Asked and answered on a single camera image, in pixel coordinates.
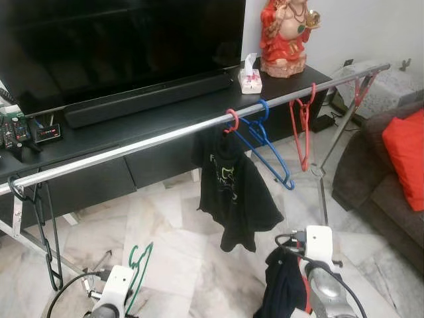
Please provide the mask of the navy garment with red trim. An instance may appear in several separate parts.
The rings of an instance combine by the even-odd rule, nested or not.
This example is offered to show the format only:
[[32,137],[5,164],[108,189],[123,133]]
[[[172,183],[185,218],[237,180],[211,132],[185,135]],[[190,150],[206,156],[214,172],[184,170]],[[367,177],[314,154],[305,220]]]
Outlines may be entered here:
[[299,309],[312,312],[299,257],[284,246],[275,248],[266,259],[266,289],[262,303],[252,318],[291,318]]

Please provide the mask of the green plastic hanger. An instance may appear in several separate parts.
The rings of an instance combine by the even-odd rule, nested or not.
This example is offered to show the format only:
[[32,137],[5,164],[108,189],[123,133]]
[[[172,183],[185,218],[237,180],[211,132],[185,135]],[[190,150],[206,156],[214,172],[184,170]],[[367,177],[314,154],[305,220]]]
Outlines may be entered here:
[[131,279],[129,291],[130,294],[127,296],[128,303],[125,306],[125,315],[131,317],[131,308],[133,308],[136,298],[138,297],[138,291],[142,287],[146,275],[146,269],[148,269],[148,264],[150,257],[152,256],[152,251],[154,250],[154,243],[150,242],[145,246],[142,252],[139,252],[139,255],[135,257],[137,251],[139,251],[139,245],[133,246],[129,254],[129,267],[133,272],[133,277]]

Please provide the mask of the blue plastic hanger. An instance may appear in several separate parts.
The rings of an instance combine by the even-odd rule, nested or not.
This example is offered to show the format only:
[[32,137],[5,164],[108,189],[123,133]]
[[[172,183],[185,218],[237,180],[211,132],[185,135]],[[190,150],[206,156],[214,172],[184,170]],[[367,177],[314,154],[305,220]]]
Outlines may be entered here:
[[252,145],[251,142],[245,139],[245,137],[241,133],[239,133],[238,130],[235,131],[235,134],[249,148],[252,154],[256,155],[257,158],[261,161],[261,163],[263,163],[263,165],[267,167],[267,170],[272,173],[276,182],[278,182],[282,187],[288,190],[293,190],[295,188],[295,182],[292,179],[292,174],[290,170],[288,170],[287,164],[285,163],[284,158],[282,158],[282,155],[278,152],[278,149],[276,149],[272,142],[270,142],[270,139],[268,138],[266,132],[266,127],[264,127],[264,122],[266,122],[266,119],[270,115],[270,107],[268,106],[266,100],[260,99],[258,100],[258,103],[263,106],[263,116],[260,116],[260,118],[255,119],[254,121],[251,121],[251,119],[240,118],[240,125],[242,123],[246,125],[246,129],[248,130],[250,135],[254,137],[254,140],[257,140],[258,145],[267,146],[267,148],[270,149],[270,152],[272,152],[272,154],[276,157],[276,160],[282,167],[282,171],[284,173],[281,174],[277,169],[272,167],[272,165],[261,154],[258,153],[254,145]]

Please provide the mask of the red plastic hanger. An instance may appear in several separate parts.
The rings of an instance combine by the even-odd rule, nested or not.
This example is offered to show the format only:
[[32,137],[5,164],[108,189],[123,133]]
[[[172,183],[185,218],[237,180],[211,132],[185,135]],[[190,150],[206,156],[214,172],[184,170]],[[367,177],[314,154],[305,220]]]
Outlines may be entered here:
[[361,103],[364,97],[366,97],[376,75],[378,75],[376,72],[372,72],[354,81],[354,94],[352,94],[351,104],[354,112],[360,108]]
[[308,102],[303,102],[301,98],[295,98],[289,102],[289,115],[291,118],[291,127],[293,127],[293,136],[297,154],[299,154],[299,163],[301,170],[306,172],[309,169],[310,155],[310,133],[309,119],[310,106],[315,102],[316,84],[311,84],[310,98]]
[[240,125],[240,117],[239,114],[237,114],[236,110],[234,109],[227,109],[227,114],[229,114],[233,118],[233,123],[228,125],[227,129],[223,130],[223,133],[225,135],[229,133],[233,133],[233,131],[237,131],[239,129]]

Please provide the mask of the dark brown fabric sofa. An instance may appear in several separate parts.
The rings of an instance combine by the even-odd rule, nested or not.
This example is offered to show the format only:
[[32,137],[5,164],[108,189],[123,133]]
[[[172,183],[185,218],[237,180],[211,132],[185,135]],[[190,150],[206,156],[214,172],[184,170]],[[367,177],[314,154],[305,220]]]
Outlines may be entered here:
[[331,191],[343,209],[363,217],[420,274],[424,272],[423,212],[407,203],[382,133],[391,119],[405,119],[423,107],[423,102],[414,102],[366,119],[343,150]]

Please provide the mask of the red cushion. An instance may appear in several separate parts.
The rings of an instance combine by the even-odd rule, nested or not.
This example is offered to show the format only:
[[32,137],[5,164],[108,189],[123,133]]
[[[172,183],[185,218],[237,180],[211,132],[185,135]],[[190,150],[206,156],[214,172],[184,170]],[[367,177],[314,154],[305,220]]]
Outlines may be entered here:
[[412,210],[424,210],[424,110],[391,118],[382,133],[390,160]]

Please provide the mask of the black television console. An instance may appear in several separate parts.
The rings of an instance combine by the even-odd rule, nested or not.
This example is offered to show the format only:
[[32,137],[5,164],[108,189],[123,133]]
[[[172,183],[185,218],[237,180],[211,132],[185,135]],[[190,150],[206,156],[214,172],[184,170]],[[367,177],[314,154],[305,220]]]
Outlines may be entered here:
[[[0,150],[0,186],[7,184],[9,176],[21,181],[30,174],[219,117],[227,109],[242,109],[257,101],[257,95],[242,94],[234,81],[225,90],[79,129],[68,127],[60,119],[61,137],[40,145],[40,152],[25,149],[17,160]],[[192,150],[193,136],[187,135],[51,179],[48,194],[52,214],[76,212],[188,172],[193,169]]]

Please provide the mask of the white pink tissue box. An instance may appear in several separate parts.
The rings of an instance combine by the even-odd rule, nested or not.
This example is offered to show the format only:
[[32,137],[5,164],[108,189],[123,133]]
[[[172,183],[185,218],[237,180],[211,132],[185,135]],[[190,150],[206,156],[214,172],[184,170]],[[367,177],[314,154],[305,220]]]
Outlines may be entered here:
[[255,60],[256,55],[251,52],[242,61],[237,79],[243,95],[262,93],[262,79],[260,72],[254,69]]

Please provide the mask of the white lace covered side table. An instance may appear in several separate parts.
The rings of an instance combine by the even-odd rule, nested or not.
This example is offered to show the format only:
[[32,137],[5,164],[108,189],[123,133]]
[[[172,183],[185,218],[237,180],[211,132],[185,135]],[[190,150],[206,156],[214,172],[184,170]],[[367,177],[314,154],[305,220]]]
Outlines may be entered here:
[[[387,64],[376,60],[354,62],[351,66],[343,66],[331,75],[337,79],[349,76],[356,72],[362,72],[370,67]],[[417,79],[408,72],[401,72],[396,68],[390,68],[380,72],[370,86],[366,97],[363,98],[360,108],[355,115],[369,118],[390,109],[396,109],[406,104],[422,102],[424,100],[423,79]],[[351,102],[354,94],[354,83],[348,82],[337,87],[337,93],[341,95],[345,106]]]

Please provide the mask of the red laughing Buddha statue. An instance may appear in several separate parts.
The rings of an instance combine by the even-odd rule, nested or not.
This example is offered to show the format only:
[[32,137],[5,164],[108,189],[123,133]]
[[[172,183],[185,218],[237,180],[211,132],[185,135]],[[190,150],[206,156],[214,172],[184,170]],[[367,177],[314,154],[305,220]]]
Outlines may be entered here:
[[308,8],[308,0],[268,0],[260,20],[261,72],[278,78],[302,73],[305,43],[320,26],[320,13]]

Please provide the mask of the black soundbar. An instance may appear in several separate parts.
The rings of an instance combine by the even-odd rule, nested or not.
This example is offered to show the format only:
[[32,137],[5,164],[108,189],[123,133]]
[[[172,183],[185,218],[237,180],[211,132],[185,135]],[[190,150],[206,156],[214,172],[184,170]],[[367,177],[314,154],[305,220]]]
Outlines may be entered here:
[[227,72],[197,74],[124,93],[93,98],[87,102],[69,104],[64,108],[64,115],[70,127],[80,128],[188,98],[215,93],[230,88],[231,84],[233,79]]

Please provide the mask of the black flat television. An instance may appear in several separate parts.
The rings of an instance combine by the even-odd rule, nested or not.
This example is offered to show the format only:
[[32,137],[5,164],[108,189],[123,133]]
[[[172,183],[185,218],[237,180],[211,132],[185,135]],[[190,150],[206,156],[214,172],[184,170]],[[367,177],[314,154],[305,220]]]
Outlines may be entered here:
[[246,0],[0,0],[0,83],[27,114],[241,62]]

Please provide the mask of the black digital display box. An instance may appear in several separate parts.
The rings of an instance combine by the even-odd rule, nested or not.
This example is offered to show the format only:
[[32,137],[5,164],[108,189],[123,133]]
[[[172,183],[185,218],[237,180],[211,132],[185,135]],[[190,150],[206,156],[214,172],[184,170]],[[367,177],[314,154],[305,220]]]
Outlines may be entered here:
[[33,132],[35,143],[48,142],[49,140],[58,140],[62,137],[60,124],[45,125],[45,127],[36,127]]

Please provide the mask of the green circuit board device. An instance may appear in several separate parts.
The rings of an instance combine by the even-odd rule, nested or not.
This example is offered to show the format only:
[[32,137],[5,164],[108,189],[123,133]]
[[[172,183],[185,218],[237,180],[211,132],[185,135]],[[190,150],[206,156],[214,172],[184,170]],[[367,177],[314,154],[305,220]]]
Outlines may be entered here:
[[32,141],[24,115],[0,112],[0,149],[21,150]]

